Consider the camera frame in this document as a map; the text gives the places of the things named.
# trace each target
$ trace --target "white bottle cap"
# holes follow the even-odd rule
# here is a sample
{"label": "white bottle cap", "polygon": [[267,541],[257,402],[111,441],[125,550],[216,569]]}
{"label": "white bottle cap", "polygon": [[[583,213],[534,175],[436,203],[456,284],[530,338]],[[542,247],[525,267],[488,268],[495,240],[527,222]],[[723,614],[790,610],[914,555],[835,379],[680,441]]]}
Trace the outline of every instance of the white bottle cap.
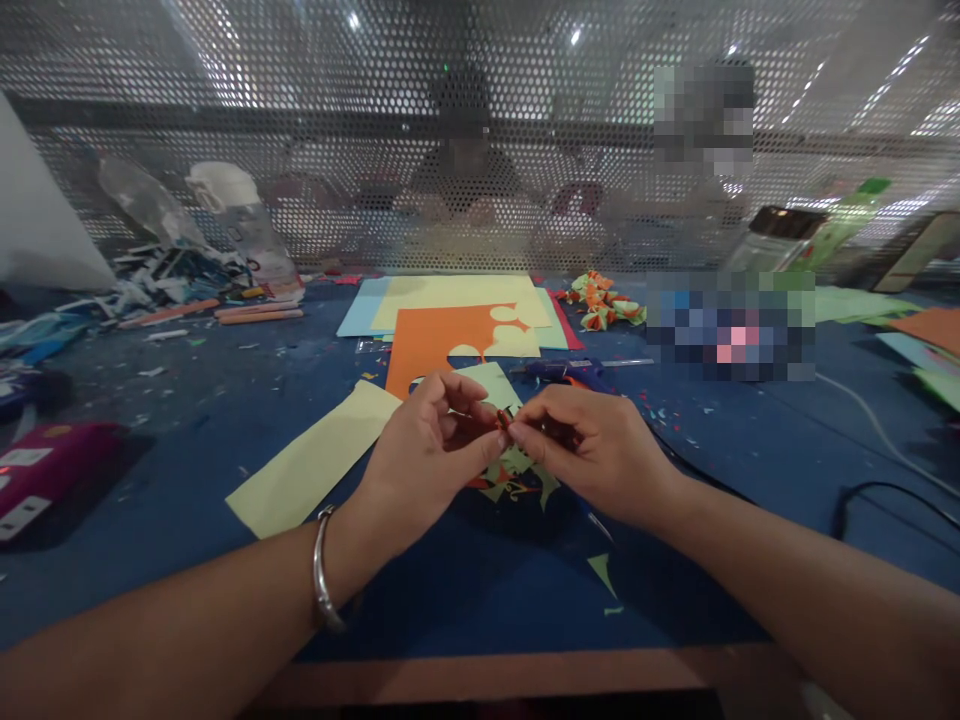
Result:
{"label": "white bottle cap", "polygon": [[231,206],[260,203],[253,178],[233,163],[197,163],[186,181],[200,204],[215,215]]}

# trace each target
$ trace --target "glue gun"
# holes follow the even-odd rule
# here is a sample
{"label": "glue gun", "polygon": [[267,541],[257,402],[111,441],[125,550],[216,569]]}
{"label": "glue gun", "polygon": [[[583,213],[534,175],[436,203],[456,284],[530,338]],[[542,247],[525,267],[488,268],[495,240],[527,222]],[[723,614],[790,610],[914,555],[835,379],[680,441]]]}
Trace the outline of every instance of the glue gun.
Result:
{"label": "glue gun", "polygon": [[604,368],[627,367],[630,365],[651,365],[650,358],[637,360],[608,360],[601,362],[596,358],[580,360],[537,360],[510,370],[511,374],[522,373],[538,378],[543,382],[566,382],[574,387],[582,387],[594,392],[612,395],[613,390],[602,379]]}

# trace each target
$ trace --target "black cable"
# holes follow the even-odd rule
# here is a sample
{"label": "black cable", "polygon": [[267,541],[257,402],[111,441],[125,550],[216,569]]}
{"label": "black cable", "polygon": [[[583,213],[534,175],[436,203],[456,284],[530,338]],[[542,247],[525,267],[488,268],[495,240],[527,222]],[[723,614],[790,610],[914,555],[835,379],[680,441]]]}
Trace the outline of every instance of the black cable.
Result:
{"label": "black cable", "polygon": [[837,499],[837,504],[833,509],[833,521],[830,524],[830,537],[840,540],[841,542],[843,541],[844,536],[847,534],[847,505],[849,505],[850,501],[853,500],[857,495],[860,495],[864,490],[871,487],[888,487],[891,490],[897,490],[905,495],[909,495],[914,500],[919,500],[930,510],[943,518],[943,520],[947,522],[954,530],[960,531],[960,521],[958,521],[955,517],[953,517],[953,515],[945,510],[938,508],[922,495],[918,495],[917,493],[913,492],[913,490],[907,490],[907,488],[900,485],[894,485],[893,483],[871,481],[854,485],[852,488],[844,488],[840,492],[840,497]]}

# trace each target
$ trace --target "forearm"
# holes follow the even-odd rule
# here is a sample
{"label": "forearm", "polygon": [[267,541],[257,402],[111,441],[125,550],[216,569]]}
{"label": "forearm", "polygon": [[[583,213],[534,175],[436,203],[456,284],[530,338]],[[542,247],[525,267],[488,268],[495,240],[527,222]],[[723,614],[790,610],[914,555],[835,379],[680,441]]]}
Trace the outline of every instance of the forearm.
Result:
{"label": "forearm", "polygon": [[[380,566],[345,505],[325,543],[339,605]],[[316,629],[310,523],[56,625],[0,659],[11,717],[232,717]]]}
{"label": "forearm", "polygon": [[960,715],[960,598],[689,478],[648,523],[858,717]]}

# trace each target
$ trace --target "person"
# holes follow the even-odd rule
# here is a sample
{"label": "person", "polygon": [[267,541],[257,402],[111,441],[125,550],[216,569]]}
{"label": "person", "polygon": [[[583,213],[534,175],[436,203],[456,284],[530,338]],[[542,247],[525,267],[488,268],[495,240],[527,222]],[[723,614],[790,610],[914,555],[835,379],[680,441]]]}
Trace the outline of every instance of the person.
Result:
{"label": "person", "polygon": [[[335,606],[512,440],[599,511],[699,563],[856,717],[960,717],[956,595],[685,477],[627,399],[550,386],[508,437],[485,397],[468,378],[435,373],[394,413],[329,520],[323,570]],[[575,451],[542,432],[558,426],[578,436]],[[27,639],[0,659],[4,716],[240,712],[317,630],[317,532],[307,523]]]}
{"label": "person", "polygon": [[486,76],[466,63],[445,71],[432,94],[443,140],[424,155],[395,207],[415,210],[433,222],[466,215],[471,225],[489,225],[494,221],[493,199],[519,195],[522,185],[513,161],[487,142],[491,118]]}

